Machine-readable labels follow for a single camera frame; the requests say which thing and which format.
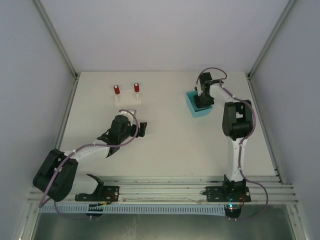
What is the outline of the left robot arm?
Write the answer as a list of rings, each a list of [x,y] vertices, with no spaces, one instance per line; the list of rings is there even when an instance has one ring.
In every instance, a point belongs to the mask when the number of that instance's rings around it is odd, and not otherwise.
[[[74,194],[78,202],[116,202],[116,195],[99,177],[81,170],[111,157],[135,138],[144,137],[146,128],[147,122],[138,122],[134,113],[124,111],[114,117],[110,128],[94,142],[66,152],[51,150],[32,181],[43,193],[39,207],[50,200],[61,202],[70,194]]]

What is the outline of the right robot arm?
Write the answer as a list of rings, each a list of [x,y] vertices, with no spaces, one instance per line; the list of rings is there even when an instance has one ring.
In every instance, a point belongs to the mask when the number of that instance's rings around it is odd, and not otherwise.
[[[196,79],[194,90],[186,93],[186,101],[194,118],[208,115],[218,105],[224,106],[221,127],[227,137],[228,157],[224,180],[217,193],[232,202],[243,200],[249,193],[243,162],[247,140],[255,131],[257,121],[251,101],[239,99],[225,88],[227,78],[225,75],[212,79],[209,69],[204,69]],[[182,87],[175,81],[161,80],[151,82],[147,88],[147,102],[159,119],[159,123],[152,124],[152,130],[161,141],[155,143],[149,139],[153,147],[147,147],[147,151],[152,153],[151,160],[166,167],[198,162],[205,154],[201,144],[211,149],[222,140],[210,134],[211,124],[186,126],[187,118],[179,118],[183,109],[174,105],[182,99]]]

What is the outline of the red large spring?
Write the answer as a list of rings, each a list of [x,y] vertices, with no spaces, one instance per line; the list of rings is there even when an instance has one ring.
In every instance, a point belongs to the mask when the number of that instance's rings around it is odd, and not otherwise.
[[[114,86],[113,86],[113,89],[114,89],[115,95],[119,95],[119,94],[120,94],[120,88],[119,88],[118,85],[114,85]]]
[[[134,84],[134,91],[136,92],[136,93],[139,93],[140,92],[140,85],[139,85],[139,83],[135,83]]]

